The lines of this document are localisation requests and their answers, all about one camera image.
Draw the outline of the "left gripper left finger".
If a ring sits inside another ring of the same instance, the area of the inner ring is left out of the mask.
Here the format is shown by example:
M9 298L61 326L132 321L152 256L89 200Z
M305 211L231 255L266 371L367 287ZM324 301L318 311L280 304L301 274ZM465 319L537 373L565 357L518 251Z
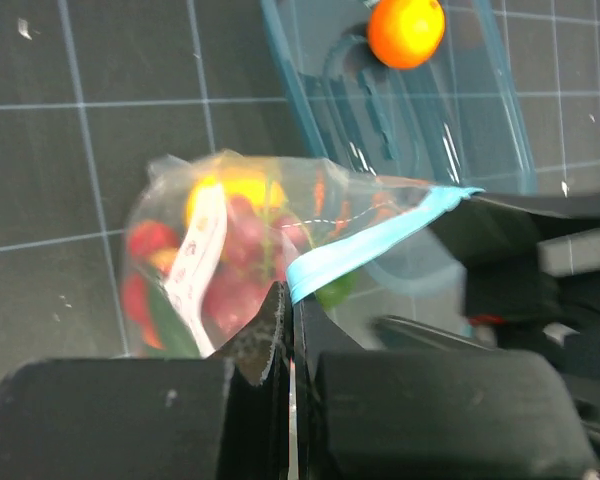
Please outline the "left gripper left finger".
M0 384L0 479L283 479L291 305L205 359L48 359Z

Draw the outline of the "clear zip top bag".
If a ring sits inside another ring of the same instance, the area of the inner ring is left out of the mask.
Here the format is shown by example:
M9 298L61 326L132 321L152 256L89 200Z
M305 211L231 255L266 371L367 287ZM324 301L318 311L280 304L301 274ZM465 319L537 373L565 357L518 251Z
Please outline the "clear zip top bag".
M152 160L125 229L124 317L145 356L206 358L254 324L275 284L333 310L365 276L406 296L457 281L431 233L478 195L326 158L223 150Z

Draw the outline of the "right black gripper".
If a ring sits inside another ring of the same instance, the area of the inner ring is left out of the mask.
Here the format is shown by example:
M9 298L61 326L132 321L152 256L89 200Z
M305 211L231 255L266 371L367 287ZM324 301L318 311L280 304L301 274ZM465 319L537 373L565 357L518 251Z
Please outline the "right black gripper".
M429 233L465 269L454 334L395 314L370 333L387 350L526 350L560 373L600 380L600 267L548 272L541 245L600 229L600 193L571 198L476 194L430 221Z

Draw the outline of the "yellow lemon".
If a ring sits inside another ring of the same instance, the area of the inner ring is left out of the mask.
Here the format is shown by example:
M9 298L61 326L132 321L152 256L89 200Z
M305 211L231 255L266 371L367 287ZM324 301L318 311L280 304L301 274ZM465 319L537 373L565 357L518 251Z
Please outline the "yellow lemon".
M198 193L201 189L211 187L216 183L223 186L228 198L243 196L254 209L265 206L279 208L287 201L286 194L281 185L271 180L266 174L257 171L230 168L221 172L221 175L209 174L194 181L189 192L184 210L184 220L189 226L193 215Z

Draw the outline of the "green lime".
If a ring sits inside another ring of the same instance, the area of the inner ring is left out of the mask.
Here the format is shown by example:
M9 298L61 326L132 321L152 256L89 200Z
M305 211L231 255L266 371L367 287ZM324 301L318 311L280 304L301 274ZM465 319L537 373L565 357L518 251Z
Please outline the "green lime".
M315 297L325 310L344 302L356 285L356 273L349 272L315 291Z

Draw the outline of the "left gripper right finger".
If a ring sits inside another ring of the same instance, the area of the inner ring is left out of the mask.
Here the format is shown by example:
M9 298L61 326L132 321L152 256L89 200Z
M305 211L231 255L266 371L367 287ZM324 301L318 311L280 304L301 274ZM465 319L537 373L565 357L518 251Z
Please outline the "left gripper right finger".
M525 351L367 350L315 300L293 308L303 479L594 479L559 374Z

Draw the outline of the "red cherry fruit cluster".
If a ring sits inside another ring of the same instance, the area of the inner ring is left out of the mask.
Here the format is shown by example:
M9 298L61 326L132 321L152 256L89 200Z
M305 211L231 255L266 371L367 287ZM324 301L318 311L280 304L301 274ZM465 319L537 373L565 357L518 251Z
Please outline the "red cherry fruit cluster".
M170 273L180 247L178 234L156 220L143 220L133 226L126 239L129 270L120 289L122 310L127 320L139 328L143 342L163 350L150 312L149 287Z

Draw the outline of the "orange fruit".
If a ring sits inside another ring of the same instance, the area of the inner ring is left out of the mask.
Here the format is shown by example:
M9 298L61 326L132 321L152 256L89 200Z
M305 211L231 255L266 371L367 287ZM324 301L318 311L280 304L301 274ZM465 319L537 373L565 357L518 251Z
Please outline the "orange fruit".
M445 12L436 0L381 0L372 9L367 40L384 65L414 69L432 57L445 29Z

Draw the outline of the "purple grape bunch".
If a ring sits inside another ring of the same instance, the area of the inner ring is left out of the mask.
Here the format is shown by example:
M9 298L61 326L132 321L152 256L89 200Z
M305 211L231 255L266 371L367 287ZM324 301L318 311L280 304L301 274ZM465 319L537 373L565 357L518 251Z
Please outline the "purple grape bunch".
M273 283L306 251L310 235L289 209L254 209L243 196L228 199L227 234L206 291L203 323L217 343L236 335L258 313Z

